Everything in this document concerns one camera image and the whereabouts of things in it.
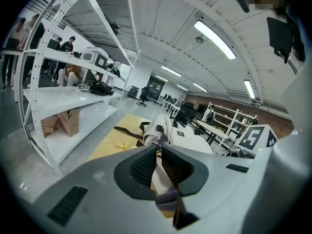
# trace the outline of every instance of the ceiling light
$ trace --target ceiling light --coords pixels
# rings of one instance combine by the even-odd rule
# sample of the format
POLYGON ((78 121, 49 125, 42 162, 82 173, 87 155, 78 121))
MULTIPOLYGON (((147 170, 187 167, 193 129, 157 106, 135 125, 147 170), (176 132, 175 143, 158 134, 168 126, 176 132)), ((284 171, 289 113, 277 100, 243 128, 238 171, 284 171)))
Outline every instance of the ceiling light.
POLYGON ((208 37, 211 41, 217 45, 223 53, 230 59, 233 60, 236 58, 236 55, 229 48, 229 46, 218 36, 212 29, 210 29, 207 25, 205 25, 202 21, 198 20, 194 24, 194 28, 198 29, 201 33, 203 33, 206 37, 208 37))
POLYGON ((244 83, 245 83, 245 85, 247 87, 247 90, 248 90, 250 98, 251 99, 255 99, 254 91, 253 91, 253 88, 252 88, 252 84, 250 83, 250 80, 244 80, 244 83))
POLYGON ((164 78, 161 78, 160 76, 156 76, 156 77, 159 78, 159 79, 161 79, 161 80, 168 81, 168 80, 166 80, 166 79, 164 79, 164 78))
POLYGON ((166 67, 164 67, 164 66, 162 66, 161 68, 163 68, 164 70, 167 70, 167 71, 169 71, 169 72, 171 72, 171 73, 175 74, 176 76, 181 77, 181 75, 179 75, 179 74, 178 74, 178 73, 176 73, 175 71, 172 71, 172 70, 171 70, 171 69, 169 69, 169 68, 166 68, 166 67))
POLYGON ((200 88, 202 91, 207 92, 207 90, 203 89, 201 86, 197 85, 195 82, 193 83, 197 88, 200 88))
POLYGON ((182 89, 185 90, 185 91, 188 91, 187 89, 181 87, 180 85, 177 85, 177 87, 182 88, 182 89))

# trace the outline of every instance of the ceiling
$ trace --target ceiling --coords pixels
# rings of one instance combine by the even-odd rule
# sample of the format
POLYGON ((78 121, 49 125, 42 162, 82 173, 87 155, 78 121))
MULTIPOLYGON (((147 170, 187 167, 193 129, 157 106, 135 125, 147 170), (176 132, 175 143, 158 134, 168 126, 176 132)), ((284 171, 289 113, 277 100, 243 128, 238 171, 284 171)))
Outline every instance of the ceiling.
MULTIPOLYGON (((294 79, 294 73, 269 46, 267 17, 271 11, 244 13, 235 0, 97 0, 101 10, 121 27, 117 36, 123 48, 139 52, 139 61, 153 67, 153 74, 178 84, 190 93, 236 100, 229 92, 247 95, 244 80, 249 79, 261 104, 283 109, 279 95, 294 79), (201 19, 233 48, 236 59, 229 60, 207 37, 194 28, 201 19), (204 43, 195 41, 202 36, 204 43), (181 77, 163 69, 164 65, 181 77), (208 92, 201 92, 197 83, 208 92)), ((84 9, 87 16, 90 8, 84 9)), ((81 15, 67 13, 92 43, 107 50, 116 61, 125 62, 107 32, 93 25, 79 24, 81 15)), ((299 69, 300 63, 291 58, 299 69)))

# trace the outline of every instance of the polished concrete floor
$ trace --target polished concrete floor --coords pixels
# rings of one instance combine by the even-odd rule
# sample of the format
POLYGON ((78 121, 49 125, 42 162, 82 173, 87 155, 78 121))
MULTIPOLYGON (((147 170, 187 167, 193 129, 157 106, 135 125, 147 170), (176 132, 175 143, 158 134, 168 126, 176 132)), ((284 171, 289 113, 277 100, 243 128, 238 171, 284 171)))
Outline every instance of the polished concrete floor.
MULTIPOLYGON (((5 169, 12 187, 19 196, 29 202, 34 200, 49 186, 59 180, 52 168, 30 146, 24 129, 21 127, 20 113, 17 103, 14 103, 13 93, 9 90, 0 94, 1 110, 5 114, 5 124, 1 128, 6 136, 0 140, 0 162, 5 169)), ((146 102, 147 107, 138 106, 137 100, 122 98, 120 105, 113 103, 119 110, 93 130, 60 164, 64 175, 85 163, 112 128, 126 115, 134 114, 153 120, 164 112, 154 102, 146 102)))

